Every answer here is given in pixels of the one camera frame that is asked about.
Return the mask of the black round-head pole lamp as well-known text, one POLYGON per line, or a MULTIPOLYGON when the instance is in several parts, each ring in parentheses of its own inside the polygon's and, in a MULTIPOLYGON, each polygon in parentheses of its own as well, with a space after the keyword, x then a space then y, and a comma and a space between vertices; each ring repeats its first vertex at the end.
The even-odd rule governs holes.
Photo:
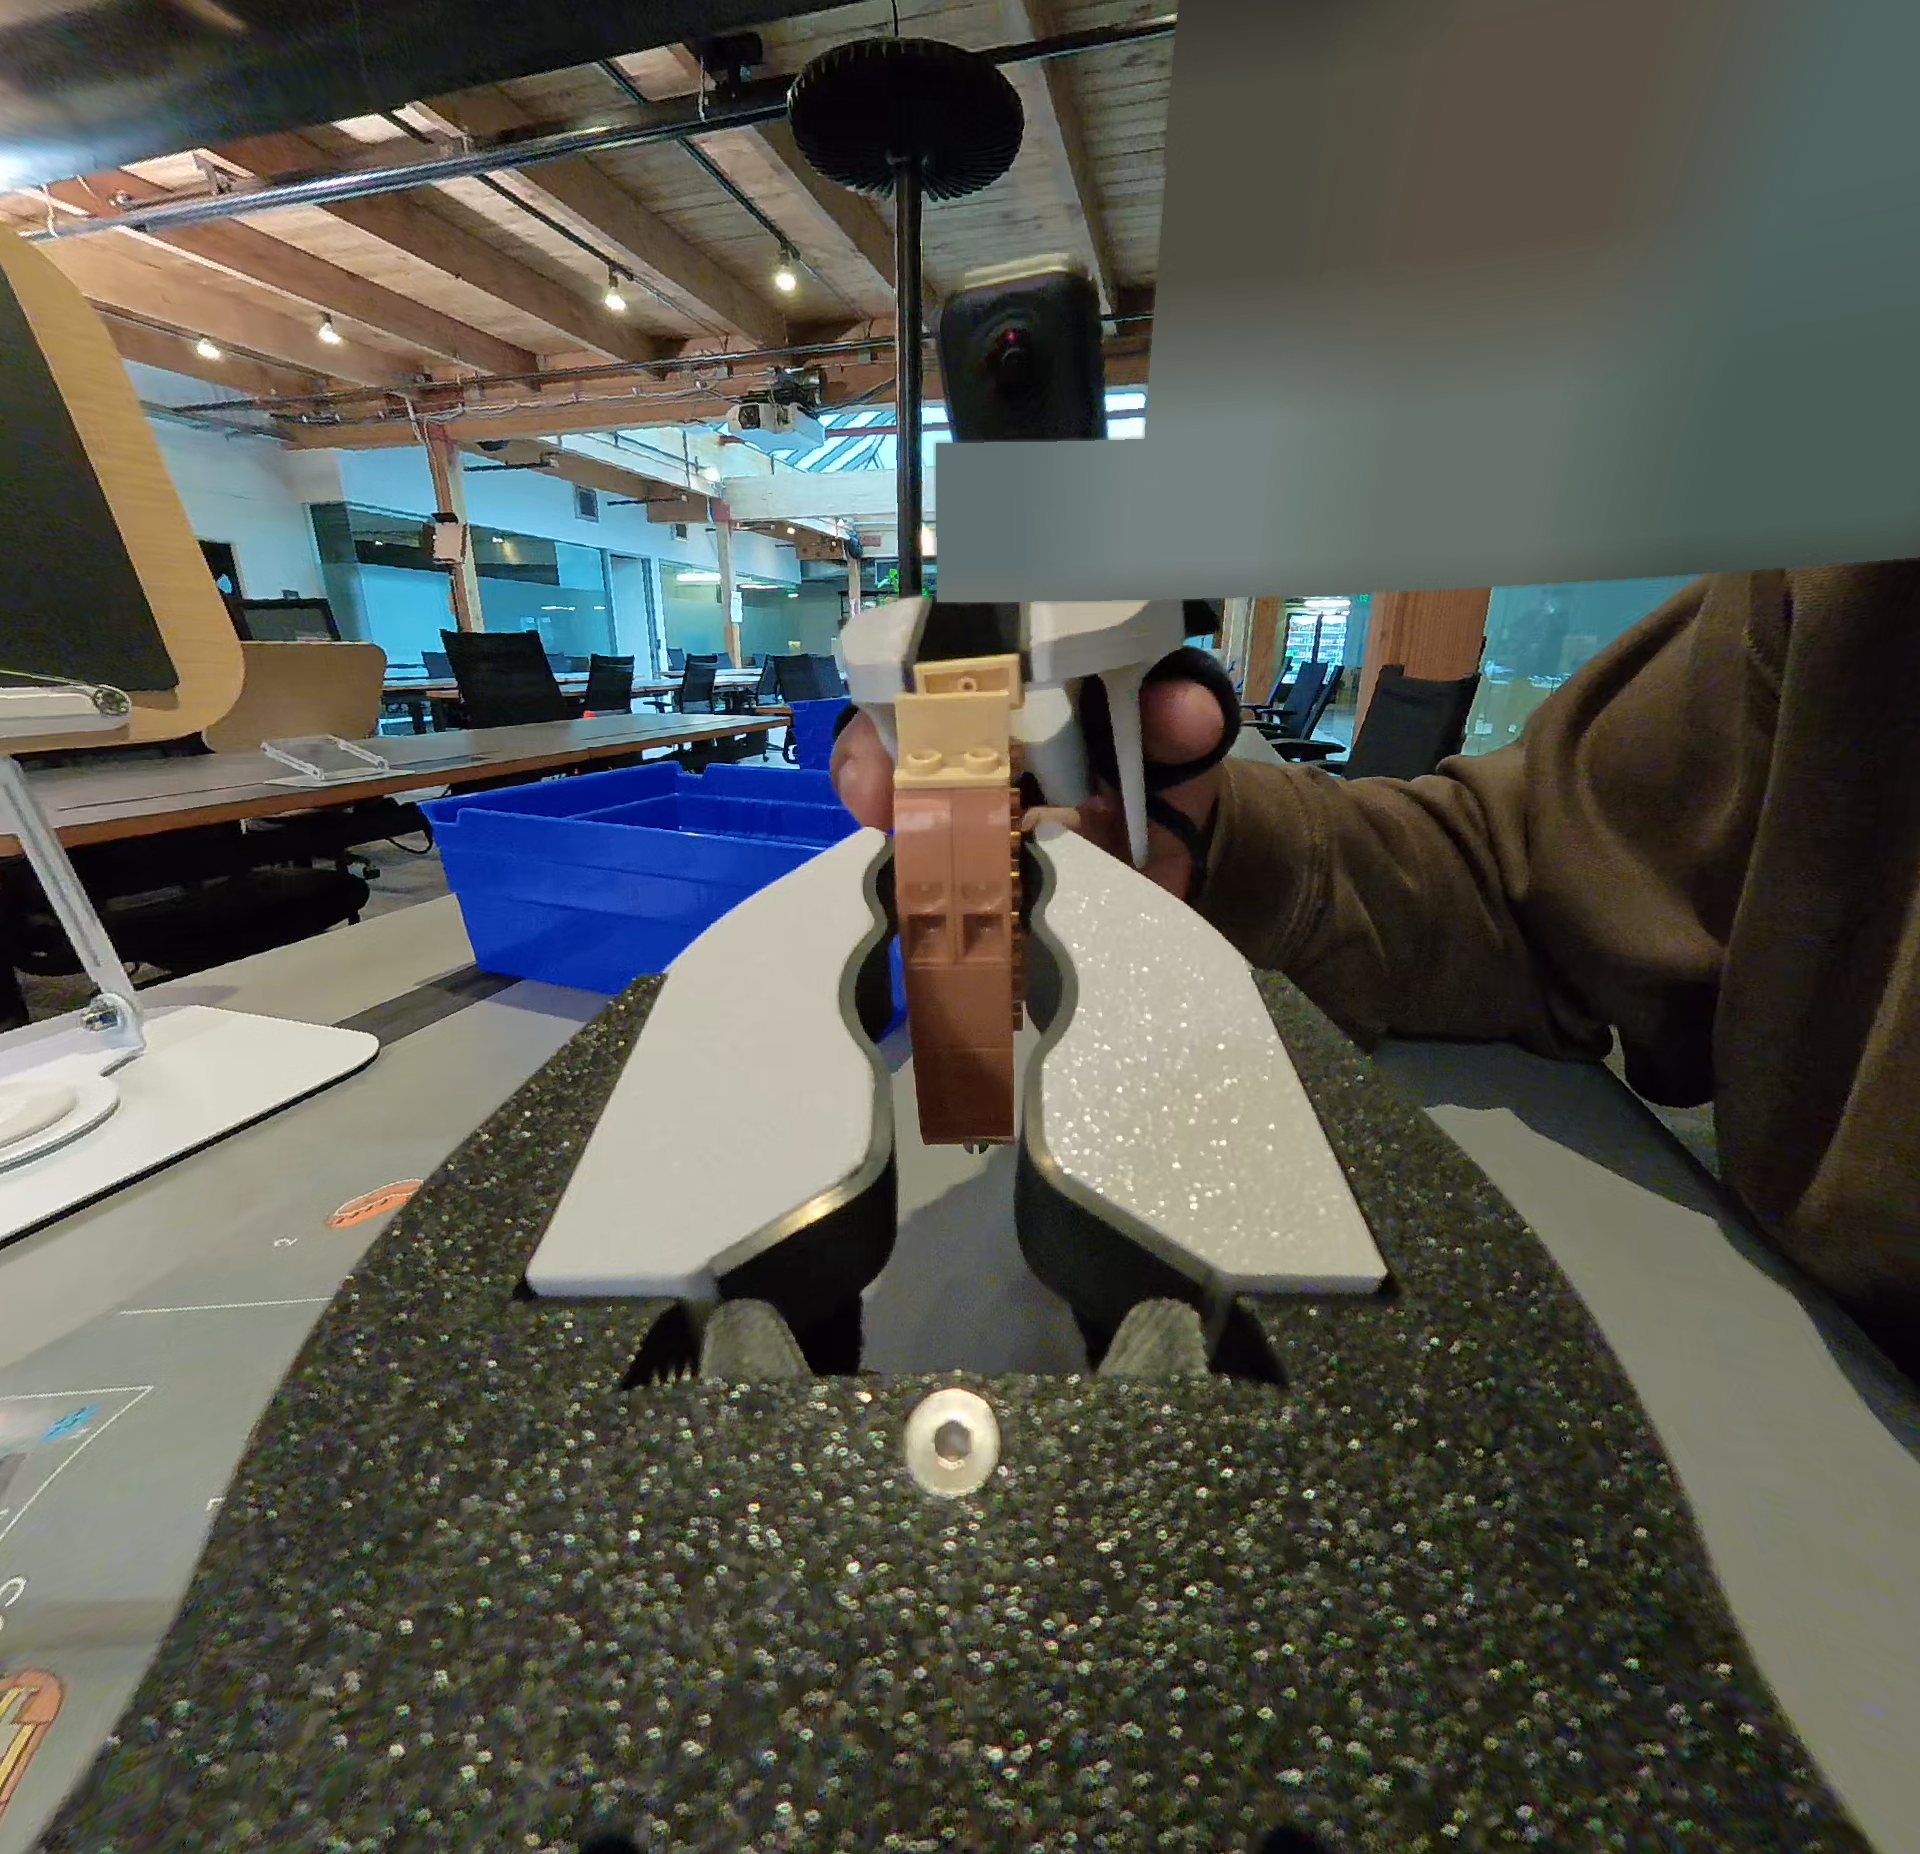
POLYGON ((808 61, 787 91, 803 162, 894 196, 897 570, 923 594, 923 209, 991 185, 1021 156, 1022 103, 985 55, 942 39, 858 39, 808 61))

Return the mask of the person's right hand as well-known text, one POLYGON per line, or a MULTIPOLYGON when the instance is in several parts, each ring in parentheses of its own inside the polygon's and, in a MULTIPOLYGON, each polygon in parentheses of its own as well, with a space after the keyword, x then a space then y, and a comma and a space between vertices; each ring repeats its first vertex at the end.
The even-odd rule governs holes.
MULTIPOLYGON (((1142 686, 1146 875, 1198 903, 1229 784, 1229 715, 1198 668, 1165 655, 1142 686)), ((829 778, 862 829, 894 829, 894 760, 866 711, 835 728, 829 778)))

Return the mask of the wooden support column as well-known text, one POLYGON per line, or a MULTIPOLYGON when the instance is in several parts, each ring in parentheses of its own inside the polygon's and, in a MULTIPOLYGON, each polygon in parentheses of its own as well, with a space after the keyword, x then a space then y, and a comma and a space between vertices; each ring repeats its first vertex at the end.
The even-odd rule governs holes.
POLYGON ((1491 589, 1369 594, 1356 723, 1372 711, 1382 668, 1433 681, 1480 673, 1491 594, 1491 589))

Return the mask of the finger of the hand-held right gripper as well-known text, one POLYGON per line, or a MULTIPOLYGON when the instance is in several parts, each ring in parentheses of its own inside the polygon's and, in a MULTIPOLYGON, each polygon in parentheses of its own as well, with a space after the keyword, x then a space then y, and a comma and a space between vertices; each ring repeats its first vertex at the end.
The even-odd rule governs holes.
POLYGON ((919 640, 933 611, 933 599, 890 599, 842 623, 835 661, 858 711, 890 717, 897 699, 914 692, 919 640))
POLYGON ((1146 673, 1185 640, 1185 617, 1022 617, 1022 753, 1059 755, 1082 741, 1077 690, 1102 676, 1115 753, 1142 755, 1146 673))

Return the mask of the long wooden table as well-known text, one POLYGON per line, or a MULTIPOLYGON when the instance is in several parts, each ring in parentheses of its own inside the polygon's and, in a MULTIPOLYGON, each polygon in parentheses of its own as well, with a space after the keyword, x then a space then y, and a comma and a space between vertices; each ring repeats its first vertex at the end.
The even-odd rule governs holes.
POLYGON ((628 760, 671 746, 742 739, 784 723, 775 715, 606 715, 565 723, 370 739, 388 762, 365 782, 303 778, 263 750, 223 755, 90 755, 28 774, 39 811, 65 851, 161 835, 304 808, 338 808, 376 791, 448 782, 542 778, 597 760, 628 760))

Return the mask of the large blue plastic bin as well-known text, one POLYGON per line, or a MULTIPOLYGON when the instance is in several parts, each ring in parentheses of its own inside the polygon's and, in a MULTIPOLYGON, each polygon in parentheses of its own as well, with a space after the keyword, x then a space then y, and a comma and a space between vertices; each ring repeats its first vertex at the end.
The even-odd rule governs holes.
POLYGON ((425 808, 481 970, 588 992, 856 831, 826 772, 633 762, 425 808))

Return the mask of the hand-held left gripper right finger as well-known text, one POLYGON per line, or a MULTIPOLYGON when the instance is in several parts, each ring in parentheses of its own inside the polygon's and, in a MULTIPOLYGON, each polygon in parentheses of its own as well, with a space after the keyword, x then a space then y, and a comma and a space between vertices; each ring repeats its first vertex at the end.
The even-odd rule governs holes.
POLYGON ((1252 1371, 1250 1299, 1380 1299, 1388 1267, 1244 956, 1091 839, 1042 825, 1021 1253, 1098 1364, 1142 1300, 1252 1371))

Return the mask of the grey instruction booklet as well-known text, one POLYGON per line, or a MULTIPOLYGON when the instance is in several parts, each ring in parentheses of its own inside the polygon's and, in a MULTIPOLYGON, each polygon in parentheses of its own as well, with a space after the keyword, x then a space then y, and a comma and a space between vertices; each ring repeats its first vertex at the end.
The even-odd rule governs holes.
POLYGON ((4 1851, 33 1851, 170 1630, 250 1427, 425 1163, 153 1178, 4 1290, 62 1331, 4 1367, 4 1851))

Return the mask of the ceiling projector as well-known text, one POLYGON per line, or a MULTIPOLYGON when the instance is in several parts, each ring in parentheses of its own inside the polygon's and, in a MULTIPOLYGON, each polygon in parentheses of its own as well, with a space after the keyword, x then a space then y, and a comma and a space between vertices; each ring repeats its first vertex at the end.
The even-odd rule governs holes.
POLYGON ((803 455, 826 443, 822 425, 826 368, 771 368, 771 378, 729 405, 724 438, 766 455, 803 455))

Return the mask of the wooden-framed black monitor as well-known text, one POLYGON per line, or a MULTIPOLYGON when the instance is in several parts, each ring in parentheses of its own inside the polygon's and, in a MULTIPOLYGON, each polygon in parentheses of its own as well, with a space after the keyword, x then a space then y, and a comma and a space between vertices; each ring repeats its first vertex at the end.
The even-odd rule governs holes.
POLYGON ((199 739, 242 681, 103 319, 4 233, 4 753, 199 739))

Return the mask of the brown and tan brick model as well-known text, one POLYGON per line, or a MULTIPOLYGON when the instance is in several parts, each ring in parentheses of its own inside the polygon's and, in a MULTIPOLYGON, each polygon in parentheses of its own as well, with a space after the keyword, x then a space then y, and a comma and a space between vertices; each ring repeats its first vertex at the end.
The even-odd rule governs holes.
POLYGON ((894 912, 930 1149, 993 1149, 1016 1135, 1021 701, 1016 654, 919 662, 897 695, 894 912))

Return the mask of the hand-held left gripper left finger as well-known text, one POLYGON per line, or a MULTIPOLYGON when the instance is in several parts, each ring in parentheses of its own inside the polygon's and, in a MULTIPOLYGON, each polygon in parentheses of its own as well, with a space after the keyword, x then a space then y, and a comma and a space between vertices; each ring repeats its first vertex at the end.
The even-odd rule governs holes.
POLYGON ((817 1373, 856 1373, 897 1245, 886 843, 832 843, 685 945, 528 1257, 537 1299, 755 1299, 817 1373))

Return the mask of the person's right forearm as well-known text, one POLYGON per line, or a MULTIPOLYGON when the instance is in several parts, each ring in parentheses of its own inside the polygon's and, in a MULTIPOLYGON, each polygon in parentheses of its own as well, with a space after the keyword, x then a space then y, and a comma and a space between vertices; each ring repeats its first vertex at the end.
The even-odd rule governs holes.
POLYGON ((1418 782, 1223 768, 1198 912, 1356 1042, 1620 1048, 1917 1378, 1917 564, 1707 575, 1418 782))

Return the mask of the grey desk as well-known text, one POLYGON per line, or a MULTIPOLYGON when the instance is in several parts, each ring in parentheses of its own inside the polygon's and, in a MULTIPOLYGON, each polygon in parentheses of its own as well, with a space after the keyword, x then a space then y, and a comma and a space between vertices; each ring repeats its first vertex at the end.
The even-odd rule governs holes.
MULTIPOLYGON (((470 967, 460 906, 383 895, 358 925, 152 991, 147 1009, 356 1023, 370 1072, 153 1178, 295 1184, 374 1163, 425 1175, 601 998, 470 967)), ((1917 1851, 1917 1403, 1801 1305, 1716 1178, 1598 1067, 1509 1048, 1396 1042, 1380 1067, 1486 1168, 1609 1331, 1689 1492, 1787 1716, 1880 1851, 1917 1851)), ((4 1247, 4 1279, 68 1215, 4 1247)), ((4 1367, 62 1331, 4 1290, 4 1367)))

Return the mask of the white monitor stand base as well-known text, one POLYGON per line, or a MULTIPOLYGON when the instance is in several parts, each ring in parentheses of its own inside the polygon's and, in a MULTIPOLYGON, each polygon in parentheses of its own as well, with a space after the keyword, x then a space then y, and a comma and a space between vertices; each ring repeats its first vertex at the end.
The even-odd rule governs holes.
POLYGON ((202 1004, 152 1016, 137 1054, 77 1011, 4 1031, 4 1082, 51 1072, 77 1090, 62 1121, 4 1144, 4 1241, 322 1092, 376 1052, 362 1029, 202 1004))

